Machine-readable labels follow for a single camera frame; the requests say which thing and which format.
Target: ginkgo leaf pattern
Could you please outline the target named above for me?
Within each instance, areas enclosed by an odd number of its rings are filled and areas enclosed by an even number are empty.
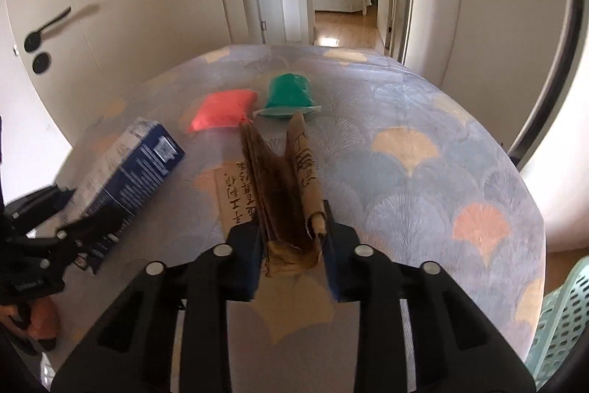
[[[243,159],[239,133],[188,134],[186,126],[208,94],[253,89],[264,102],[270,80],[286,72],[307,76],[313,100],[325,107],[306,121],[334,219],[396,262],[438,262],[525,357],[543,295],[544,224],[491,135],[390,57],[302,45],[219,47],[111,102],[58,175],[60,185],[76,187],[138,116],[161,122],[186,152],[99,275],[68,270],[55,298],[63,338],[52,362],[65,360],[146,262],[189,262],[224,241],[211,172]],[[281,154],[288,121],[253,122]],[[359,310],[333,302],[321,272],[263,283],[257,302],[229,305],[235,391],[353,389]]]

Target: product box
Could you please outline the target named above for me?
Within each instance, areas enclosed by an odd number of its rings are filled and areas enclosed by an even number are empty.
[[[94,165],[63,210],[64,220],[73,222],[116,203],[128,215],[118,231],[107,232],[89,253],[80,254],[76,265],[96,273],[123,230],[155,189],[184,157],[184,151],[164,127],[138,118]]]

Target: green play dough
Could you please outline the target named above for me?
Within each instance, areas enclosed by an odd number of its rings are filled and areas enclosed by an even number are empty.
[[[289,117],[297,110],[309,113],[320,110],[320,107],[311,99],[311,86],[307,77],[282,74],[270,81],[266,105],[255,113],[264,117]]]

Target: paper label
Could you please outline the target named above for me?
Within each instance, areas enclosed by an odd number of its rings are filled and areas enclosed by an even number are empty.
[[[225,236],[235,225],[253,219],[255,198],[245,162],[228,164],[214,171],[219,215]]]
[[[313,163],[313,153],[308,146],[308,136],[304,118],[297,112],[290,120],[287,131],[286,156],[294,166],[300,188],[300,199],[303,205],[306,227],[309,220],[313,225],[314,234],[326,234],[325,208],[323,191],[317,178],[317,170]]]

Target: screw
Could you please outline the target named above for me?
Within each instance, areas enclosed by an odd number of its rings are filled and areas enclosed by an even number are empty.
[[[373,248],[369,245],[358,245],[354,249],[354,252],[359,257],[372,257],[372,255],[374,254]]]
[[[164,264],[161,262],[151,262],[145,267],[146,274],[151,275],[152,277],[159,275],[162,271],[164,271]]]
[[[435,262],[425,262],[423,264],[423,269],[426,273],[429,273],[430,275],[437,275],[442,270],[440,268],[440,265],[438,265]]]
[[[226,243],[222,243],[221,245],[217,245],[213,249],[213,253],[217,257],[227,257],[227,256],[231,255],[232,252],[233,252],[233,249],[231,248],[231,245],[227,245]]]

